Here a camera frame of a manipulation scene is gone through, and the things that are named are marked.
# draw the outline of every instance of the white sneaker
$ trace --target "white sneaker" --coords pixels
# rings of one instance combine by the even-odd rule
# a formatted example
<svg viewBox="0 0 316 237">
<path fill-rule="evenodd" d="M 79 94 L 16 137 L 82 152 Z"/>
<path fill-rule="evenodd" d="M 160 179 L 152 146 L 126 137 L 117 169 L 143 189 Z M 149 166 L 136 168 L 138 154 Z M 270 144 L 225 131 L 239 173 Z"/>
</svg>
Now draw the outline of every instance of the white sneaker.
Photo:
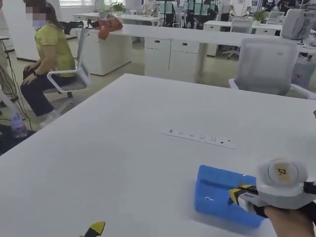
<svg viewBox="0 0 316 237">
<path fill-rule="evenodd" d="M 46 119 L 39 124 L 40 128 L 44 128 L 49 125 L 51 122 L 55 121 L 59 116 L 53 117 L 52 115 L 47 115 Z"/>
</svg>

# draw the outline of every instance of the water bottle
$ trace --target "water bottle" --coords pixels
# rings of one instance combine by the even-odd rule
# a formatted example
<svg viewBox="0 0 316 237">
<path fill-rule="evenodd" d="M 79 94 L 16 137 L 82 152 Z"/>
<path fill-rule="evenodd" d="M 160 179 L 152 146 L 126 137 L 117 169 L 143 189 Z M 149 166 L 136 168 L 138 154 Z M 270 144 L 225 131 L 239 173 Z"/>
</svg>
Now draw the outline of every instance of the water bottle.
<svg viewBox="0 0 316 237">
<path fill-rule="evenodd" d="M 14 138 L 23 138 L 28 135 L 28 130 L 26 129 L 19 113 L 13 112 L 11 114 L 10 125 L 12 136 Z"/>
</svg>

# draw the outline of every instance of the desk surface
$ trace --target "desk surface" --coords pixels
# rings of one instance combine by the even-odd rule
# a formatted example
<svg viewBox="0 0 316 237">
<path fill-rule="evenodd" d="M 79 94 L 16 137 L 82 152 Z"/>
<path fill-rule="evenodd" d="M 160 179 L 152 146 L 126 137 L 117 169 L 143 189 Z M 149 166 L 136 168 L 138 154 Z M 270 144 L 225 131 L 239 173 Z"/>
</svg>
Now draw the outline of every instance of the desk surface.
<svg viewBox="0 0 316 237">
<path fill-rule="evenodd" d="M 275 237 L 268 220 L 251 231 L 197 214 L 198 167 L 254 175 L 281 156 L 316 177 L 314 109 L 309 100 L 124 75 L 1 157 L 1 233 L 78 237 L 104 220 L 105 237 Z M 166 128 L 229 138 L 237 149 L 161 135 Z"/>
<path fill-rule="evenodd" d="M 99 13 L 98 12 L 78 13 L 78 14 L 73 14 L 73 16 L 98 18 Z M 131 15 L 131 14 L 124 14 L 122 16 L 117 16 L 117 18 L 122 19 L 122 20 L 150 21 L 150 22 L 157 22 L 160 20 L 160 17 L 149 17 L 149 16 Z"/>
<path fill-rule="evenodd" d="M 205 26 L 221 26 L 221 27 L 230 27 L 232 26 L 232 22 L 228 21 L 207 21 L 204 23 Z M 252 25 L 253 29 L 267 29 L 267 30 L 282 30 L 282 25 L 273 25 L 273 24 L 259 24 Z"/>
<path fill-rule="evenodd" d="M 241 46 L 243 39 L 262 39 L 275 38 L 277 36 L 263 36 L 235 32 L 216 32 L 216 31 L 201 31 L 183 28 L 144 26 L 144 25 L 129 25 L 124 24 L 123 29 L 119 31 L 110 32 L 111 35 L 134 36 L 154 38 L 160 40 L 185 40 L 189 42 L 199 43 L 213 43 L 231 46 Z M 277 37 L 280 40 L 289 41 L 282 37 Z M 316 54 L 316 49 L 307 49 L 298 45 L 300 52 Z"/>
</svg>

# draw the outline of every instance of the white pillar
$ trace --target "white pillar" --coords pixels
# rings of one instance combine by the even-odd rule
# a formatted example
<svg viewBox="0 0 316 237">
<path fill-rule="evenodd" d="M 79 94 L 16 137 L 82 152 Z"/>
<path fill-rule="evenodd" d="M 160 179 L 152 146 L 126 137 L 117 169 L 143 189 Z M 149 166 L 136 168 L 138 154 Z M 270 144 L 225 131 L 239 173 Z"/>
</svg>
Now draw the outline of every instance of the white pillar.
<svg viewBox="0 0 316 237">
<path fill-rule="evenodd" d="M 61 19 L 59 0 L 49 0 L 55 7 L 58 20 Z M 22 0 L 3 0 L 2 11 L 9 28 L 13 47 L 18 59 L 38 60 L 39 54 L 35 45 L 35 29 L 32 19 L 26 16 Z"/>
</svg>

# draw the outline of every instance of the power strip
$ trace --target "power strip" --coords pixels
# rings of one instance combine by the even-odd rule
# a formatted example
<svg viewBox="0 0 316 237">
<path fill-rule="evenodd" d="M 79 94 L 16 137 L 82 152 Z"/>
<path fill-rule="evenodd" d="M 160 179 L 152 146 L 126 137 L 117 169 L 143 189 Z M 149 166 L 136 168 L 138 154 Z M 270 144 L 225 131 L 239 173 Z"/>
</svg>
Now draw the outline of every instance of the power strip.
<svg viewBox="0 0 316 237">
<path fill-rule="evenodd" d="M 236 146 L 232 143 L 230 139 L 220 139 L 217 137 L 205 135 L 203 133 L 193 133 L 187 132 L 185 130 L 177 130 L 173 128 L 165 129 L 165 131 L 161 132 L 163 135 L 168 135 L 172 137 L 179 137 L 191 141 L 203 142 L 215 146 L 236 149 Z"/>
</svg>

